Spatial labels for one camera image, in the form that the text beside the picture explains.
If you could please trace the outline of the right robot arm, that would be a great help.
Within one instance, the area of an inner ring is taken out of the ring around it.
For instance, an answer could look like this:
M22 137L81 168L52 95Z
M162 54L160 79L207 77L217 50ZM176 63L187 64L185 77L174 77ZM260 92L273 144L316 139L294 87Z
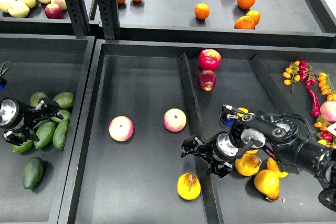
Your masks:
M184 140L181 157L188 154L210 164L210 173L224 177L233 169L233 161L247 151L262 149L279 166L280 171L313 175L323 190L319 202L335 211L335 149L318 143L313 131L301 135L295 120L307 121L298 114L261 114L244 112L224 104L219 115L223 131L206 142L196 135Z

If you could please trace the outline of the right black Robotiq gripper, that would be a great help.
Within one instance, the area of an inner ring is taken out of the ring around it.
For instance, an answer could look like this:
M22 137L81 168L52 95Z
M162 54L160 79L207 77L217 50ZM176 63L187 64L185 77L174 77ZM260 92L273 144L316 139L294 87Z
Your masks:
M210 163L207 174L225 177L233 170L233 165L229 161L238 154L239 148L233 145L227 132L219 132L205 143L196 135L185 139L181 145L183 152L181 157L194 155L204 157Z

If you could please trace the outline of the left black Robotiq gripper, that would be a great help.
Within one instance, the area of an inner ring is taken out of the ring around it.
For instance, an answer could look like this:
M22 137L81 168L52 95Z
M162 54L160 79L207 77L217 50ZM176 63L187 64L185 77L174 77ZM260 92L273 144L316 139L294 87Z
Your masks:
M46 98L40 98L37 106L31 107L24 103L9 98L1 101L1 127L5 130L3 138L5 142L22 146L28 141L38 142L39 137L32 130L38 124L51 118L63 120L60 105Z

